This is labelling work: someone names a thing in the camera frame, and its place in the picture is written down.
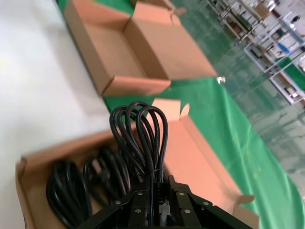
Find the black power cord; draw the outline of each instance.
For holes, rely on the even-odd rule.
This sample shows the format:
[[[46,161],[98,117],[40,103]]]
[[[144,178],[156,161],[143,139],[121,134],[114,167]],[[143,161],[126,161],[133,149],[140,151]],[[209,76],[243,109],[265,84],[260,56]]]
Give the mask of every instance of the black power cord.
[[[152,126],[146,114],[152,117]],[[162,139],[157,116],[163,124]],[[110,127],[119,149],[102,147],[97,156],[85,163],[83,174],[72,162],[60,161],[53,166],[47,199],[69,229],[77,228],[92,216],[89,193],[106,207],[128,194],[133,184],[145,179],[150,180],[148,224],[153,225],[154,185],[166,181],[163,171],[168,136],[166,117],[159,108],[137,101],[113,110]],[[106,192],[107,201],[97,192],[97,187]]]
[[[154,131],[144,116],[149,113],[152,117]],[[163,137],[160,145],[160,126],[157,115],[163,123]],[[110,114],[110,128],[122,154],[126,155],[134,168],[142,177],[150,179],[150,209],[148,224],[153,224],[153,186],[155,182],[163,182],[164,158],[168,136],[168,124],[164,113],[157,107],[137,101],[129,106],[120,106]],[[139,142],[132,130],[132,121],[136,124]]]
[[[46,188],[49,205],[69,229],[75,229],[92,216],[90,193],[77,166],[58,161]]]

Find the cardboard box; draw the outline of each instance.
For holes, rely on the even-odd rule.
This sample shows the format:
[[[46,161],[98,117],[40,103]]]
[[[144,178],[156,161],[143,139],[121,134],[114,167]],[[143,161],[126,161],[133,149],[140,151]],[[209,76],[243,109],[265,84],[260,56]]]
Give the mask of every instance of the cardboard box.
[[[133,17],[71,0],[65,17],[99,94],[158,94],[171,80],[217,76],[177,16],[137,3]]]
[[[259,217],[240,206],[254,200],[244,195],[228,174],[209,144],[188,116],[187,105],[180,113],[180,101],[156,99],[155,106],[165,113],[169,124],[165,166],[176,182],[248,224],[258,228]],[[114,145],[111,131],[71,141],[21,159],[16,166],[16,188],[27,229],[64,229],[45,196],[52,164],[69,158],[81,167],[104,144]],[[92,199],[93,212],[101,207]]]
[[[262,2],[260,2],[254,10],[262,17],[263,20],[271,14],[269,9]]]
[[[133,6],[135,6],[138,1],[164,7],[167,10],[171,10],[176,15],[182,15],[186,12],[185,7],[176,8],[175,5],[172,4],[172,2],[170,0],[129,0],[130,4]]]

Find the cable bundle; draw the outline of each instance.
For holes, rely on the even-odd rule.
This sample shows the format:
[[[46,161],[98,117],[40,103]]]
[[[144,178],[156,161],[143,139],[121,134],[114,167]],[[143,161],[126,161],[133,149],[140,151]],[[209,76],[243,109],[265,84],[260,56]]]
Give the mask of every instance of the cable bundle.
[[[152,117],[154,131],[144,116],[149,113]],[[158,114],[163,123],[163,137],[160,145],[160,126]],[[164,157],[168,136],[168,124],[164,113],[157,107],[144,102],[133,102],[129,106],[117,107],[110,114],[110,128],[115,140],[118,142],[122,154],[142,177],[150,179],[150,208],[148,211],[148,224],[153,223],[153,186],[155,182],[163,182]],[[135,121],[140,144],[132,130],[131,122]]]
[[[153,126],[146,114],[152,117]],[[162,142],[157,115],[163,123]],[[132,122],[136,124],[136,132],[132,130]],[[159,108],[137,101],[113,110],[110,127],[119,149],[102,147],[97,156],[85,163],[83,174],[72,162],[60,161],[53,166],[47,199],[69,229],[77,228],[92,216],[89,193],[106,207],[128,194],[133,184],[146,179],[150,181],[148,224],[153,224],[154,184],[166,181],[163,173],[168,136],[166,117]],[[97,187],[106,192],[107,201],[101,198]]]
[[[54,213],[69,229],[77,228],[92,216],[88,187],[73,162],[59,161],[53,165],[46,195]]]

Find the white table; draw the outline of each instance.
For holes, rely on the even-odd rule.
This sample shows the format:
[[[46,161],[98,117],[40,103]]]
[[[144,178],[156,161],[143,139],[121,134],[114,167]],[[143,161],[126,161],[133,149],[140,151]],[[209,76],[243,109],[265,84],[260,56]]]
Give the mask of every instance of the white table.
[[[0,0],[0,110],[0,228],[22,229],[20,156],[109,128],[52,0]]]

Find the green table mat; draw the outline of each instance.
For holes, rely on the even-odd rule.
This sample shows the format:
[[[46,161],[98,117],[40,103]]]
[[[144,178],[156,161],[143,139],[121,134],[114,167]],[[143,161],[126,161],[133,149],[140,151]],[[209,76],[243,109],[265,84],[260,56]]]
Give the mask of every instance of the green table mat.
[[[246,205],[260,215],[260,229],[304,229],[303,201],[288,175],[252,128],[235,101],[214,78],[172,82],[158,96],[104,98],[112,111],[120,105],[155,97],[189,103],[189,116],[245,194],[256,199]]]
[[[125,13],[128,13],[130,15],[133,15],[134,8],[132,5],[128,2],[128,0],[94,0],[95,2],[105,4],[107,6],[116,8],[117,10],[124,11]],[[68,0],[58,0],[58,6],[63,13]]]

